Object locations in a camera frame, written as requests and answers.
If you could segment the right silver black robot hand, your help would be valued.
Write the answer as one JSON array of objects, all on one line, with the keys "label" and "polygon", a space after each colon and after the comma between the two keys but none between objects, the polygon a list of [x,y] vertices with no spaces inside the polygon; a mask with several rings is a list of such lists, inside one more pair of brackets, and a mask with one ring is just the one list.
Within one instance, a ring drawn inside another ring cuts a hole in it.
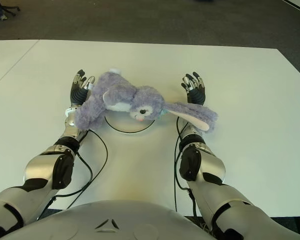
[{"label": "right silver black robot hand", "polygon": [[187,73],[182,78],[181,86],[186,91],[187,102],[203,106],[206,101],[206,88],[202,77],[197,73]]}]

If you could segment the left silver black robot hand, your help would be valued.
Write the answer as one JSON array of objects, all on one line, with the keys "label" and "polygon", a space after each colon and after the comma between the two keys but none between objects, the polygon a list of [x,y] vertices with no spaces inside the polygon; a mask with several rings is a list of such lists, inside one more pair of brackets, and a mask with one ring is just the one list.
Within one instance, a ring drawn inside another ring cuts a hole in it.
[{"label": "left silver black robot hand", "polygon": [[85,77],[85,72],[80,69],[73,78],[70,90],[71,107],[81,106],[88,98],[89,92],[92,90],[95,83],[95,77]]}]

